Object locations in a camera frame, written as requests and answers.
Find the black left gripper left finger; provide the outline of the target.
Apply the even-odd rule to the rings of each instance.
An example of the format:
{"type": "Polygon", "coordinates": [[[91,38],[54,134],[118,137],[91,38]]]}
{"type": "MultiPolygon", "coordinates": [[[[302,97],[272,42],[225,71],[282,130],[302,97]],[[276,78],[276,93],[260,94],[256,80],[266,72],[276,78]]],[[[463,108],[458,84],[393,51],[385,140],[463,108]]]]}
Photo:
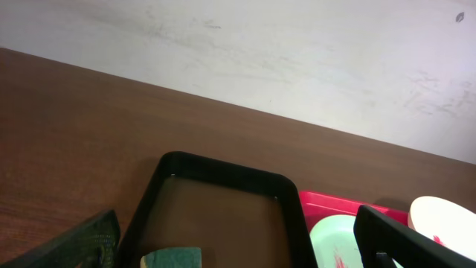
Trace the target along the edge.
{"type": "Polygon", "coordinates": [[[1,268],[112,268],[119,240],[116,213],[102,211],[1,268]]]}

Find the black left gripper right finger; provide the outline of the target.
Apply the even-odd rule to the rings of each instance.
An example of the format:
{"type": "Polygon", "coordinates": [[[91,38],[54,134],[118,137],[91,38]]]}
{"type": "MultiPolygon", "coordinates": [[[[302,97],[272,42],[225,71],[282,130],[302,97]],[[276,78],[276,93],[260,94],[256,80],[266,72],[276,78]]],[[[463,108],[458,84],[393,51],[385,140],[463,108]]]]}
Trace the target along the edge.
{"type": "Polygon", "coordinates": [[[358,208],[353,232],[364,268],[475,268],[475,262],[368,206],[358,208]]]}

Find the green yellow sponge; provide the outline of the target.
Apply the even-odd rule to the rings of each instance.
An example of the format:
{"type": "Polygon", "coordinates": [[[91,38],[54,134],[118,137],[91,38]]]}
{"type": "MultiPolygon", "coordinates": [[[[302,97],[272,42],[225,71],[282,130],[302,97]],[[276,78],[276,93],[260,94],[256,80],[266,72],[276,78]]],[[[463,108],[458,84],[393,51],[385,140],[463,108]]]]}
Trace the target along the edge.
{"type": "Polygon", "coordinates": [[[173,247],[148,253],[140,268],[201,268],[202,250],[198,247],[173,247]]]}

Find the mint green plate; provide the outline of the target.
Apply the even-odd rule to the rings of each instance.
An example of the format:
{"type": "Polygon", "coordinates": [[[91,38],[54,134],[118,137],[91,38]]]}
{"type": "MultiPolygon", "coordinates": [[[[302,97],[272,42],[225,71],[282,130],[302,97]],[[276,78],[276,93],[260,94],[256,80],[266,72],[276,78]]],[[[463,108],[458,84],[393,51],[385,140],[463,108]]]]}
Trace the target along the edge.
{"type": "Polygon", "coordinates": [[[309,235],[319,268],[363,268],[353,233],[356,217],[337,214],[317,222],[309,235]]]}

